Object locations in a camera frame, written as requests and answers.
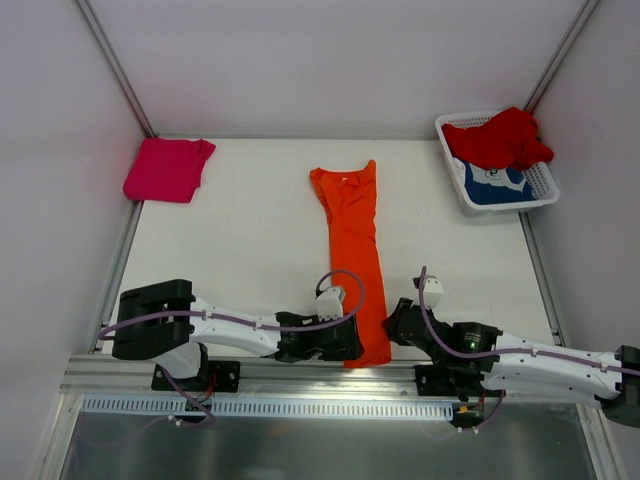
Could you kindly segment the orange t shirt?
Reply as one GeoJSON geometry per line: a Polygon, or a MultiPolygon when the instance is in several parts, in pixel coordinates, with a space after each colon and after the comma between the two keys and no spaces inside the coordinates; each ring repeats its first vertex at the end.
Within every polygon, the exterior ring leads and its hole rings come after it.
{"type": "Polygon", "coordinates": [[[363,353],[347,360],[349,369],[391,361],[384,281],[376,243],[377,165],[371,160],[357,171],[310,172],[315,194],[324,208],[333,280],[346,292],[344,307],[355,313],[363,353]]]}

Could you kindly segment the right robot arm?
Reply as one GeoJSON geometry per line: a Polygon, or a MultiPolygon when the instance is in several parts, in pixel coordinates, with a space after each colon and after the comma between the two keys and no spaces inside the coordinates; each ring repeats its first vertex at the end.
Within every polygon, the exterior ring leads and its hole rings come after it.
{"type": "Polygon", "coordinates": [[[533,342],[477,322],[448,324],[408,298],[384,323],[389,340],[425,353],[414,369],[419,395],[461,402],[535,394],[600,409],[606,419],[639,425],[639,351],[589,352],[533,342]]]}

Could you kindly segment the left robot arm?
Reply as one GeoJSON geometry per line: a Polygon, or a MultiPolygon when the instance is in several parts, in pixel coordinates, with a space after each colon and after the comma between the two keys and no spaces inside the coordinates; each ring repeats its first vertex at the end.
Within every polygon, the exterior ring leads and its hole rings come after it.
{"type": "Polygon", "coordinates": [[[364,353],[356,319],[343,309],[341,287],[316,292],[316,312],[250,315],[216,307],[174,279],[120,295],[117,321],[101,338],[123,361],[152,361],[185,389],[208,381],[207,347],[222,346],[260,358],[297,363],[357,360],[364,353]]]}

